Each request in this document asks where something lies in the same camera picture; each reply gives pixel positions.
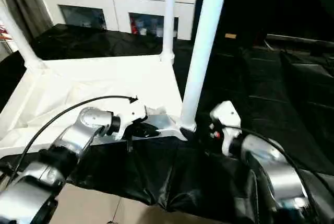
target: white pole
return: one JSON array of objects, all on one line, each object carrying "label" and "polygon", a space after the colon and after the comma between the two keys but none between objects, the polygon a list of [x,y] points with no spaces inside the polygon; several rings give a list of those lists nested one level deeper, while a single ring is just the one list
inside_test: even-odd
[{"label": "white pole", "polygon": [[174,5],[175,0],[165,0],[165,16],[163,22],[163,45],[160,54],[162,61],[174,63],[173,38],[174,38]]},{"label": "white pole", "polygon": [[195,116],[224,0],[203,0],[179,126],[196,129]]},{"label": "white pole", "polygon": [[4,23],[12,39],[15,41],[20,54],[25,60],[25,67],[27,69],[45,68],[45,64],[35,55],[26,37],[16,24],[3,0],[0,0],[0,19]]}]

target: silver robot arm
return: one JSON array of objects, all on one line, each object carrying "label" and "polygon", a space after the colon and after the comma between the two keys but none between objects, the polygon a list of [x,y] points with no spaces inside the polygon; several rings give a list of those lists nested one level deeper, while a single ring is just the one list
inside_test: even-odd
[{"label": "silver robot arm", "polygon": [[301,179],[279,150],[254,135],[242,134],[240,129],[224,127],[240,127],[241,124],[230,101],[218,105],[210,116],[213,121],[210,125],[211,137],[222,137],[223,154],[240,159],[255,172],[266,205],[271,211],[303,210],[308,206]]},{"label": "silver robot arm", "polygon": [[128,114],[118,116],[97,108],[83,109],[76,122],[0,193],[0,224],[49,223],[57,208],[57,195],[94,137],[115,134],[121,139],[133,121],[145,119],[142,104],[136,101],[130,107]]}]

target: curtain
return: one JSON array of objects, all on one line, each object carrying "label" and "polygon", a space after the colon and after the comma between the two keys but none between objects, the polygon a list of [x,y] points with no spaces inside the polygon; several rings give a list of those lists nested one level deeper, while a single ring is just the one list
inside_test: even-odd
[{"label": "curtain", "polygon": [[6,0],[6,3],[28,41],[52,27],[43,0]]}]

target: black plastic sheet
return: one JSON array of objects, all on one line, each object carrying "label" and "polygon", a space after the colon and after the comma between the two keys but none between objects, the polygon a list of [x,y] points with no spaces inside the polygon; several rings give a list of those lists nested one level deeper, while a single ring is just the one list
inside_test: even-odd
[{"label": "black plastic sheet", "polygon": [[[44,60],[157,54],[161,41],[127,33],[57,25],[33,42]],[[93,146],[71,175],[72,184],[158,204],[167,211],[184,211],[230,223],[266,223],[267,211],[251,171],[225,158],[206,136],[208,113],[231,100],[251,128],[278,141],[290,154],[334,185],[334,87],[332,61],[257,49],[216,45],[208,66],[198,108],[198,135],[191,142],[160,138],[126,144]],[[174,71],[183,95],[192,45],[177,40]],[[19,53],[0,63],[1,108],[24,72]],[[27,155],[25,165],[35,154]],[[2,161],[13,162],[16,157]],[[334,199],[309,173],[307,181],[319,204],[321,219],[334,220]]]}]

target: white robot part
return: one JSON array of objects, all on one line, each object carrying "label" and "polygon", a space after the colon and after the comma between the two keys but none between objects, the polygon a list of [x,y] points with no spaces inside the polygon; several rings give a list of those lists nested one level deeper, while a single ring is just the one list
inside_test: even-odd
[{"label": "white robot part", "polygon": [[120,130],[116,133],[115,140],[121,140],[126,128],[137,119],[146,117],[146,108],[139,100],[131,103],[129,107],[117,115],[121,119]]},{"label": "white robot part", "polygon": [[[217,105],[210,113],[212,119],[220,121],[223,125],[240,127],[241,119],[234,108],[231,101],[224,101]],[[232,140],[241,133],[239,129],[224,128],[224,140],[222,145],[222,152],[226,156],[230,156],[229,148]]]}]

